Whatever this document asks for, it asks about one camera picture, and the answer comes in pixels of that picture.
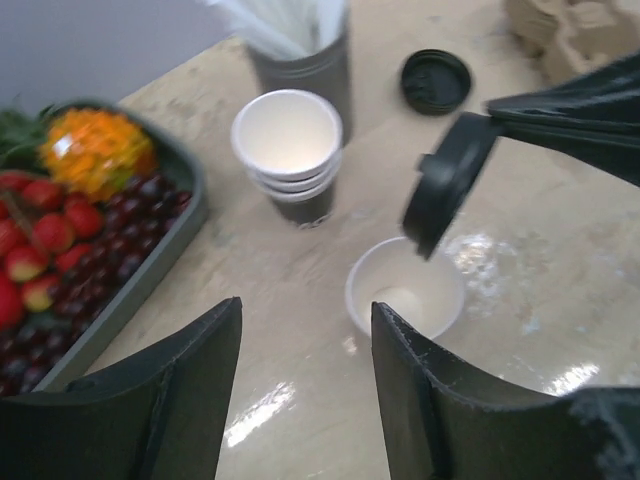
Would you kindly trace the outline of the black plastic cup lid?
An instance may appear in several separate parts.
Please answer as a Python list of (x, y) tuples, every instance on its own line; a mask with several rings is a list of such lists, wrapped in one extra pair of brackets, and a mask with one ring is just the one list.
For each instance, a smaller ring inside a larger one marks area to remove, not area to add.
[(501, 128), (490, 117), (464, 112), (437, 148), (417, 167), (419, 178), (409, 198), (402, 229), (417, 254), (431, 258), (473, 188)]

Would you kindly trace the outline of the black paper coffee cup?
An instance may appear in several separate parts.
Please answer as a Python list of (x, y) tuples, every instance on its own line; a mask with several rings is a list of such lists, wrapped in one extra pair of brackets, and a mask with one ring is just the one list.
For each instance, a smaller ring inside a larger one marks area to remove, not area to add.
[(463, 276), (447, 255), (424, 260), (405, 237), (385, 240), (354, 264), (345, 284), (345, 304), (353, 323), (371, 334), (371, 306), (382, 302), (423, 336), (435, 339), (460, 316)]

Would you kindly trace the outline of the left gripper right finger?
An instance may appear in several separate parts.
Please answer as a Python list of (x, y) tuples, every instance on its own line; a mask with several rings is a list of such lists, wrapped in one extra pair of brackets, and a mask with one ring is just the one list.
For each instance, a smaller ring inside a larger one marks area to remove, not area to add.
[(560, 397), (493, 376), (372, 306), (379, 410), (393, 479), (636, 479), (639, 391)]

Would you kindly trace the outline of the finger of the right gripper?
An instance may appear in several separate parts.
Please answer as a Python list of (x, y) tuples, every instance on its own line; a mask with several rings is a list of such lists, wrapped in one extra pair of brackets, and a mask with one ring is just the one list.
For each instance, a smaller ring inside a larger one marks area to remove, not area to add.
[(486, 104), (505, 137), (639, 185), (639, 54), (559, 86)]

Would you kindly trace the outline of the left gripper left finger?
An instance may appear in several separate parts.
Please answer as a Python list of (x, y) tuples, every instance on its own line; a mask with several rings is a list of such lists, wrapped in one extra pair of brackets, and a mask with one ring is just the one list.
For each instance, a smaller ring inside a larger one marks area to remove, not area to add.
[(212, 479), (242, 336), (242, 302), (61, 392), (1, 402), (4, 479)]

